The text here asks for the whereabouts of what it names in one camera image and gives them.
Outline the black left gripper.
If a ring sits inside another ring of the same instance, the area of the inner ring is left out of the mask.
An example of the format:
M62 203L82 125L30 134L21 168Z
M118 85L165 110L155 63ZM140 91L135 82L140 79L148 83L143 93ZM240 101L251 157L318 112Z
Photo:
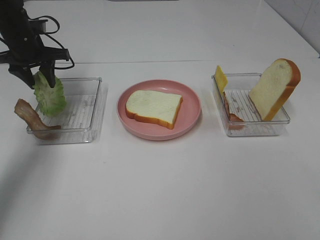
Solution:
M46 32L37 34L29 20L47 20ZM21 79L33 89L35 80L30 68L39 67L51 88L56 85L55 61L70 60L69 50L51 37L60 29L59 22L48 15L28 16L22 0L0 2L0 40L8 47L0 53L0 62L10 66L10 74Z

